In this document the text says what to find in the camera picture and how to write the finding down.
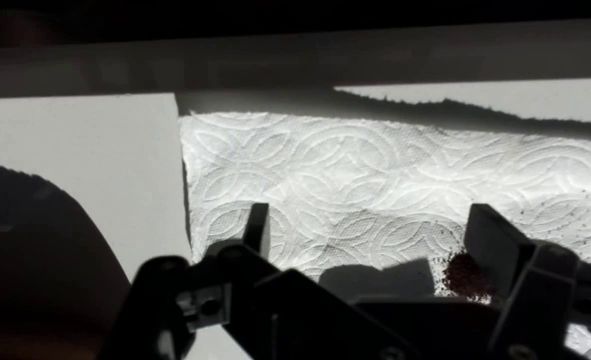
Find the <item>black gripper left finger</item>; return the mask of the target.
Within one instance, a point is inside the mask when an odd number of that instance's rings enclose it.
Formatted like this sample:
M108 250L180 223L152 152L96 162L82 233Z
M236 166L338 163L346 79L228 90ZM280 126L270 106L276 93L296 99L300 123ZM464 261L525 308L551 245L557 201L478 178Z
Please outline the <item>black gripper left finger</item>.
M260 256L268 256L270 243L270 206L254 204L242 235L244 243Z

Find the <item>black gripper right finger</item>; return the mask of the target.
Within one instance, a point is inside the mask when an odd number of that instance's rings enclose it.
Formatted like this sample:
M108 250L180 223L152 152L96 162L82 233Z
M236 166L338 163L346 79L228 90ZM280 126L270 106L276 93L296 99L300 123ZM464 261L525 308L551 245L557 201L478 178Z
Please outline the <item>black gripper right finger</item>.
M529 259L529 237L489 204L474 204L466 226L466 250L487 287L505 298Z

